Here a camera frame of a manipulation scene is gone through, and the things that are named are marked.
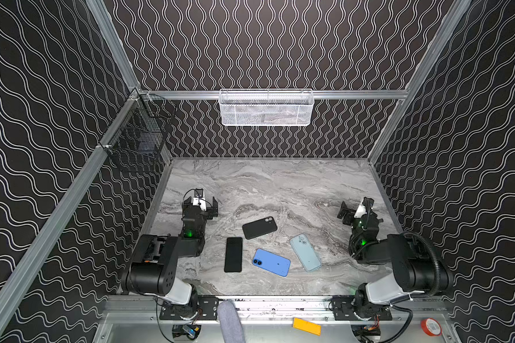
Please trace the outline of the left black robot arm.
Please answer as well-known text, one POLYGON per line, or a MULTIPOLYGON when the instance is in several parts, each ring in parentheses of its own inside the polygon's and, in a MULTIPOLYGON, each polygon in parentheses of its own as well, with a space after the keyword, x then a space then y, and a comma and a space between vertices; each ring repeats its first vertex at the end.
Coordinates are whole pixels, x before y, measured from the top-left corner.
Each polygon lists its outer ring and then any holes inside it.
POLYGON ((191 284, 177 277, 177 263, 180 258, 202 254, 206 225, 218 216, 218 202, 215 198, 206 200, 203 189, 192 191, 193 196, 184 196, 181 206, 180 234, 143 234, 139 238, 122 274, 123 294, 157 297, 174 306, 195 306, 197 293, 191 284))

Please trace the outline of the light teal phone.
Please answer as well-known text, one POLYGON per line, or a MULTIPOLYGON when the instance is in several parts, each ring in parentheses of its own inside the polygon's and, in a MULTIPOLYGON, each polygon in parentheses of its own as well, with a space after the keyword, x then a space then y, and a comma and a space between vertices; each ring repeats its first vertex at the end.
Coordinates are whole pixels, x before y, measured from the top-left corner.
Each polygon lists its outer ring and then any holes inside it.
POLYGON ((313 245, 305 234, 299 234, 290 239, 290 245, 307 272, 318 270, 322 266, 313 245))

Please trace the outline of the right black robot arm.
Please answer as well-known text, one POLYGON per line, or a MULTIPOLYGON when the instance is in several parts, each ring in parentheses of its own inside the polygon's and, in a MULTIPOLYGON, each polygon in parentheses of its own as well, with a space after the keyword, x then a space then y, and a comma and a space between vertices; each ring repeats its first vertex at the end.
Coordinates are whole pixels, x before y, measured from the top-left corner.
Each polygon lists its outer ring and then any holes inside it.
POLYGON ((453 272, 433 242, 415 232, 378 238, 382 219, 374 200, 364 197, 352 209, 342 202, 337 218, 350 227, 350 256, 359 264, 391 266, 391 272, 357 292, 365 304, 394 304, 412 297, 434 297, 452 290, 453 272))

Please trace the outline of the blue phone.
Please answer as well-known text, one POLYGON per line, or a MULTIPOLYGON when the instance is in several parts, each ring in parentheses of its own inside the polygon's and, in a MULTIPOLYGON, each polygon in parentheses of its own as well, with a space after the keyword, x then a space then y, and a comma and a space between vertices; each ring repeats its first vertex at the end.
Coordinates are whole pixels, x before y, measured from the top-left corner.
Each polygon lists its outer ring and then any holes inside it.
POLYGON ((257 249, 252 263, 254 266, 280 277, 287 277, 290 269, 290 260, 271 252, 257 249))

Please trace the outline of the black phone case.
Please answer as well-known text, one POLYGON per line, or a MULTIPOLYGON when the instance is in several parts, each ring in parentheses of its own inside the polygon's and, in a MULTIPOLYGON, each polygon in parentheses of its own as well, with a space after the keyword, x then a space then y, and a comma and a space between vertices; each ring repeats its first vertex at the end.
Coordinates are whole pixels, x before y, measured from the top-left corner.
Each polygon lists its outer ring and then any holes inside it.
POLYGON ((254 238, 276 232, 277 230, 278 226, 273 217, 266 217, 243 224, 243 234, 247 240, 252 240, 254 238))

